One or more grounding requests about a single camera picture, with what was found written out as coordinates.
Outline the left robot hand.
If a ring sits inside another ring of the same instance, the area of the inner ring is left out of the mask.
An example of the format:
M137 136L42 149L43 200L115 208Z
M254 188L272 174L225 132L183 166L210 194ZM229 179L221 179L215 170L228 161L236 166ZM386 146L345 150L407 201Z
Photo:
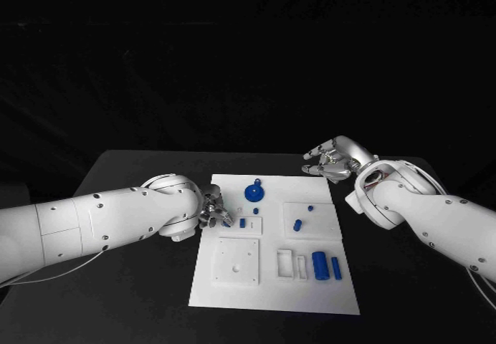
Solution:
M210 184L202 188L202 211L199 213L199 228L213 228L218 224L234 224L234 219L225 208L221 187Z

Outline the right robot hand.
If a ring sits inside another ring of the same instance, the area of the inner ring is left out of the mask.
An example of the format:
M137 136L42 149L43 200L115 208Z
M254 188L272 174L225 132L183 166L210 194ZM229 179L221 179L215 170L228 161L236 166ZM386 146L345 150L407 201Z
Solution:
M304 155L307 161L319 159L316 165L303 165L301 171L313 176L324 177L337 184L355 173L359 175L365 168L378 161L378 157L349 137L337 137L319 144Z

